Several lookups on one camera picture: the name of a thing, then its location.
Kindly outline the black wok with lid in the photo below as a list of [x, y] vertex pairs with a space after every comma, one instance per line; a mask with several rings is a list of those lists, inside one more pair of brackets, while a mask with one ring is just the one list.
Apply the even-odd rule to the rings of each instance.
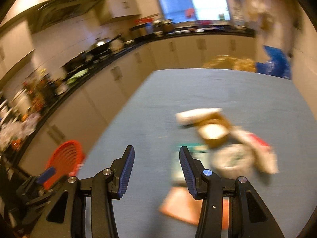
[[105, 51], [107, 51], [110, 47], [111, 42], [121, 38], [121, 35], [117, 35], [113, 39], [96, 39], [95, 43], [93, 43], [89, 49], [86, 51], [86, 54], [92, 55], [92, 56], [97, 56]]

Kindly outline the brown packing tape roll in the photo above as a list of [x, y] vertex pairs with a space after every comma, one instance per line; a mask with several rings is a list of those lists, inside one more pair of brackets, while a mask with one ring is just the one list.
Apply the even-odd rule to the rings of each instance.
[[201, 121], [197, 125], [199, 136], [210, 148], [222, 146], [229, 137], [232, 124], [221, 113]]

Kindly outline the yellow plastic bag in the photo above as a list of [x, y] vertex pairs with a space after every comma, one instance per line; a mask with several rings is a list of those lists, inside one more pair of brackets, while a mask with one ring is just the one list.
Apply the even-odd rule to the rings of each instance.
[[202, 66], [206, 69], [229, 69], [238, 71], [256, 72], [256, 62], [253, 59], [233, 57], [229, 55], [218, 55], [205, 62]]

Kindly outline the black frying pan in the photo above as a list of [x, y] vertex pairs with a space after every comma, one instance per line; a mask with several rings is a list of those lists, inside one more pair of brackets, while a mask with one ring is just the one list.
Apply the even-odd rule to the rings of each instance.
[[85, 52], [81, 52], [78, 55], [76, 55], [74, 58], [72, 58], [70, 61], [65, 63], [62, 68], [64, 71], [68, 74], [74, 71], [79, 66], [85, 64], [86, 61], [86, 54]]

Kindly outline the white knit glove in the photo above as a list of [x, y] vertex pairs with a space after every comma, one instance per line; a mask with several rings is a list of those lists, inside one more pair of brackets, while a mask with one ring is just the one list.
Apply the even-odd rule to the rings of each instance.
[[254, 155], [250, 147], [244, 144], [232, 144], [215, 152], [211, 159], [213, 169], [221, 177], [237, 179], [249, 176], [254, 164]]

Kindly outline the black countertop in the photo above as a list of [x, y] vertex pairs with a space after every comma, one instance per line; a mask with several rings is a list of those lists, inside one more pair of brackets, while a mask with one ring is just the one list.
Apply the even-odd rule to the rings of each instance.
[[38, 121], [35, 131], [31, 133], [22, 143], [20, 150], [14, 152], [11, 148], [8, 148], [4, 151], [4, 156], [8, 159], [8, 161], [16, 167], [20, 162], [21, 158], [23, 157], [24, 153], [26, 152], [28, 146], [30, 145], [31, 141], [35, 138], [36, 134], [40, 131], [42, 126], [46, 123], [49, 117], [64, 103], [79, 87], [81, 87], [85, 82], [89, 79], [94, 77], [94, 75], [98, 74], [101, 70], [108, 67], [108, 65], [112, 64], [116, 60], [124, 57], [125, 55], [129, 54], [133, 50], [146, 45], [150, 42], [161, 41], [161, 40], [169, 40], [171, 38], [179, 38], [183, 36], [202, 36], [202, 35], [225, 35], [225, 36], [245, 36], [248, 38], [255, 38], [255, 30], [252, 30], [247, 27], [234, 27], [232, 25], [219, 25], [213, 29], [203, 29], [203, 30], [189, 30], [189, 31], [179, 31], [169, 33], [165, 36], [156, 36], [149, 40], [145, 40], [129, 48], [125, 48], [121, 50], [119, 53], [109, 55], [103, 61], [93, 64], [91, 68], [88, 69], [88, 72], [79, 78], [79, 80], [75, 81], [74, 84], [70, 86], [70, 88], [62, 94], [59, 99], [48, 109], [44, 111], [44, 114], [41, 116], [40, 120]]

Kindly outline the small upper cabinet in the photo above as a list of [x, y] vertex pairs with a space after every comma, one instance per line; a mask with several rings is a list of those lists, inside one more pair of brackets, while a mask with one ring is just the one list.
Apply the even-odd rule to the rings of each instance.
[[140, 15], [137, 0], [102, 0], [94, 10], [101, 25]]

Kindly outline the blue table cloth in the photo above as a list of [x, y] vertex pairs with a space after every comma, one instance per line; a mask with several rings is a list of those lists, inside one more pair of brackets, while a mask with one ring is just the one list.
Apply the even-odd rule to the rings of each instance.
[[316, 119], [292, 81], [245, 71], [162, 70], [131, 97], [92, 148], [81, 179], [135, 150], [115, 201], [120, 237], [194, 237], [205, 189], [182, 170], [187, 147], [206, 175], [249, 181], [285, 237], [316, 207]]

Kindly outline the black rice cooker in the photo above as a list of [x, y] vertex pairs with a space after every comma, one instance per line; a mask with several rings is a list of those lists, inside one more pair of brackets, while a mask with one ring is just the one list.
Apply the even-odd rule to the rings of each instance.
[[148, 27], [148, 24], [143, 23], [143, 24], [139, 24], [130, 28], [130, 34], [132, 38], [138, 39], [138, 38], [142, 38], [143, 36], [146, 36], [148, 34], [147, 27]]

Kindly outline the orange plastic mesh basket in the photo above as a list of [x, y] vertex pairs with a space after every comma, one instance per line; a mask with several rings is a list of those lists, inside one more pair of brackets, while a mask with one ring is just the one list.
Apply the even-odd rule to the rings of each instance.
[[46, 182], [44, 188], [49, 188], [62, 176], [75, 176], [85, 160], [82, 145], [76, 140], [69, 140], [60, 145], [51, 155], [46, 169], [53, 168], [54, 174]]

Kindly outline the dark cooking pot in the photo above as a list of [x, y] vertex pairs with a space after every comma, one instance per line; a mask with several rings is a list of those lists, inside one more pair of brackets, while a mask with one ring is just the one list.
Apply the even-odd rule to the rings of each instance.
[[156, 20], [153, 23], [154, 32], [162, 32], [164, 35], [172, 33], [175, 30], [171, 19]]

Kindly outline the orange cardboard box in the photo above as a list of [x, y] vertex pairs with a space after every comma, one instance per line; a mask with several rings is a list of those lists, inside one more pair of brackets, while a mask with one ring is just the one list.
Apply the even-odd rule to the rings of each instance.
[[174, 219], [197, 226], [202, 209], [202, 200], [195, 200], [185, 187], [170, 189], [158, 210]]

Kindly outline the white red plastic bag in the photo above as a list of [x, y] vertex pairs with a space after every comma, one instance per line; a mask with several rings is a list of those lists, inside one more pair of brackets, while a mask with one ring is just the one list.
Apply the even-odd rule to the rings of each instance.
[[234, 139], [251, 148], [260, 172], [270, 175], [279, 173], [277, 155], [267, 142], [238, 126], [233, 126], [230, 133]]

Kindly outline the white small bottle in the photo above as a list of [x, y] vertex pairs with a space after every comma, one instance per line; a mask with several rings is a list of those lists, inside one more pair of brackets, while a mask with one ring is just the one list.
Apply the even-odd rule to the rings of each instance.
[[196, 108], [175, 114], [176, 121], [182, 126], [200, 123], [222, 112], [222, 108]]

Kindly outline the kitchen window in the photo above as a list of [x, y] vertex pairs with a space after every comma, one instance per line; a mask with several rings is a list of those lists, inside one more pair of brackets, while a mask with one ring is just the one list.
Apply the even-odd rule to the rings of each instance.
[[226, 0], [158, 0], [165, 19], [174, 23], [194, 20], [230, 20]]

